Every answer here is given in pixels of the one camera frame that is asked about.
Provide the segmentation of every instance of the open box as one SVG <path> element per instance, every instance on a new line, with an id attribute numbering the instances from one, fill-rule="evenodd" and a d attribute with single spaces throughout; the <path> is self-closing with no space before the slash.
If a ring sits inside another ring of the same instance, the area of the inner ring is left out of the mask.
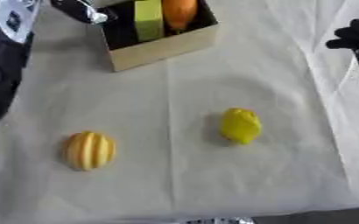
<path id="1" fill-rule="evenodd" d="M 199 0 L 198 4 L 197 15 L 186 31 L 175 34 L 165 24 L 165 37 L 149 42 L 137 39 L 133 1 L 103 8 L 118 15 L 117 21 L 102 26 L 114 70 L 122 71 L 213 45 L 218 22 L 205 0 Z"/>

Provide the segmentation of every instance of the yellow foam block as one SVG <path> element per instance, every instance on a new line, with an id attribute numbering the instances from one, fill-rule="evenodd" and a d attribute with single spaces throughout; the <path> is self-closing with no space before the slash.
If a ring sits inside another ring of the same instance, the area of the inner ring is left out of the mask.
<path id="1" fill-rule="evenodd" d="M 136 1 L 135 26 L 139 41 L 163 38 L 162 0 Z"/>

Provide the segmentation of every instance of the striped yellow fruit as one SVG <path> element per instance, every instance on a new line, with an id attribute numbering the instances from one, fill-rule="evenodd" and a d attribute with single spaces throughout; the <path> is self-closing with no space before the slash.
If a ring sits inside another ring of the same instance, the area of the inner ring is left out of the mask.
<path id="1" fill-rule="evenodd" d="M 64 157 L 77 171 L 90 171 L 107 164 L 116 155 L 115 142 L 108 136 L 93 131 L 72 135 Z"/>

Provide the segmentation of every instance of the white table surface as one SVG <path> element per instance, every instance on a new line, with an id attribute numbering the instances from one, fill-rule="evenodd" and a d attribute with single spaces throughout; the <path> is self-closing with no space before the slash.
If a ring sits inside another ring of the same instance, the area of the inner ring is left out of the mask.
<path id="1" fill-rule="evenodd" d="M 210 0 L 214 47 L 110 72 L 99 32 L 44 7 L 24 81 L 0 123 L 0 223 L 87 224 L 359 207 L 359 68 L 324 43 L 359 0 Z M 233 146 L 220 114 L 264 132 Z M 60 142 L 116 139 L 75 172 Z"/>

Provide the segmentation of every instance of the yellow lemon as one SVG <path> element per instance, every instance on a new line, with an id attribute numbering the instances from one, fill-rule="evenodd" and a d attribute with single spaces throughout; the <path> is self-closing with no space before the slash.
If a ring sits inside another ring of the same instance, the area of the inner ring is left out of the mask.
<path id="1" fill-rule="evenodd" d="M 257 115 L 243 108 L 230 108 L 222 118 L 221 133 L 224 137 L 248 144 L 261 134 L 262 125 Z"/>
<path id="2" fill-rule="evenodd" d="M 90 171 L 107 164 L 116 155 L 114 140 L 93 131 L 74 134 L 67 140 L 64 157 L 77 171 Z"/>

